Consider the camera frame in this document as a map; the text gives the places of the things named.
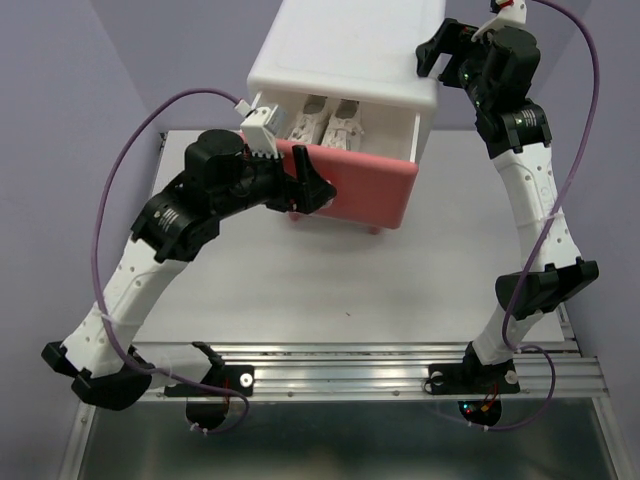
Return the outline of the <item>light pink drawer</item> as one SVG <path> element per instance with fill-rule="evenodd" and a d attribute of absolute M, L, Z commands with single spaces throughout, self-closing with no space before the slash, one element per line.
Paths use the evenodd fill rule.
<path fill-rule="evenodd" d="M 292 222 L 297 222 L 300 219 L 303 218 L 303 216 L 299 213 L 296 212 L 289 212 L 288 213 L 288 218 L 292 221 Z M 380 227 L 373 227 L 373 226 L 369 226 L 368 227 L 368 233 L 371 235 L 378 235 L 382 232 L 382 229 Z"/>

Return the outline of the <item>white sneaker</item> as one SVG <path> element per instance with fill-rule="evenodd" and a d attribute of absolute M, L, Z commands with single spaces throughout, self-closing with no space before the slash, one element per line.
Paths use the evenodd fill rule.
<path fill-rule="evenodd" d="M 292 142 L 318 145 L 329 120 L 328 100 L 324 96 L 309 95 L 296 115 L 287 139 Z"/>
<path fill-rule="evenodd" d="M 321 145 L 327 148 L 358 152 L 363 135 L 360 103 L 355 100 L 343 99 L 329 118 Z"/>

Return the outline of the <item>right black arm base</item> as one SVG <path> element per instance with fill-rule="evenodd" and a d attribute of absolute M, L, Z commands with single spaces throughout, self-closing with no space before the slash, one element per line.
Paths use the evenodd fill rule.
<path fill-rule="evenodd" d="M 433 395 L 484 395 L 497 387 L 499 394 L 517 394 L 520 385 L 512 361 L 500 365 L 464 366 L 462 363 L 431 364 L 428 369 Z"/>

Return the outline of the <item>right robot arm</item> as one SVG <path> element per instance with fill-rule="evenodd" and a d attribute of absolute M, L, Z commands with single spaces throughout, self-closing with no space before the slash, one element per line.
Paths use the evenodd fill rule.
<path fill-rule="evenodd" d="M 506 189 L 521 252 L 521 271 L 496 280 L 496 310 L 460 366 L 463 384 L 482 390 L 532 326 L 594 282 L 599 269 L 582 257 L 557 204 L 550 125 L 528 97 L 541 58 L 535 37 L 514 26 L 481 30 L 447 18 L 417 47 L 418 76 L 427 76 L 443 54 L 449 61 L 438 79 L 463 90 L 475 109 L 475 127 Z"/>

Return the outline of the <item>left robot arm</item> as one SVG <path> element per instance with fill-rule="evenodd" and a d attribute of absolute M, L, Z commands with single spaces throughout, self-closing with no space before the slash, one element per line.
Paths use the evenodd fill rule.
<path fill-rule="evenodd" d="M 143 207 L 90 313 L 66 339 L 42 351 L 55 372 L 72 378 L 80 400 L 120 411 L 164 373 L 145 362 L 132 341 L 164 290 L 219 235 L 223 220 L 256 206 L 311 214 L 336 197 L 305 146 L 289 152 L 292 174 L 283 154 L 260 156 L 228 130 L 207 130 L 186 148 L 183 170 Z"/>

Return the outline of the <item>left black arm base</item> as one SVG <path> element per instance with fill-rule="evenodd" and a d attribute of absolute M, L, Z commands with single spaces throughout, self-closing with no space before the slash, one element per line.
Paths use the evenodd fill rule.
<path fill-rule="evenodd" d="M 246 397 L 253 395 L 255 381 L 255 368 L 249 364 L 226 364 L 224 367 L 211 366 L 200 383 L 234 390 Z M 167 386 L 164 388 L 164 395 L 169 398 L 188 398 L 188 397 L 205 397 L 211 396 L 211 393 L 205 392 L 183 383 Z"/>

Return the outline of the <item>white sneaker front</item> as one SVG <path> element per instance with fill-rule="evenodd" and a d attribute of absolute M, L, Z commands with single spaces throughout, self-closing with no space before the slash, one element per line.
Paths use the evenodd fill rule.
<path fill-rule="evenodd" d="M 292 142 L 318 145 L 329 120 L 328 100 L 324 96 L 309 95 L 296 115 L 287 139 Z"/>

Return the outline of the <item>dark pink drawer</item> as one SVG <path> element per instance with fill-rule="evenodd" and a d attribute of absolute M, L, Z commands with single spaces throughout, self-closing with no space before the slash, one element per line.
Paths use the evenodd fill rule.
<path fill-rule="evenodd" d="M 277 104 L 286 119 L 277 135 L 283 152 L 294 145 L 308 149 L 316 171 L 337 190 L 336 197 L 317 214 L 381 229 L 397 229 L 402 223 L 419 171 L 424 147 L 419 113 L 397 106 L 325 95 L 329 118 L 343 99 L 360 103 L 364 130 L 358 152 L 287 139 L 296 115 L 309 95 L 301 92 L 262 89 L 256 92 L 256 107 Z"/>

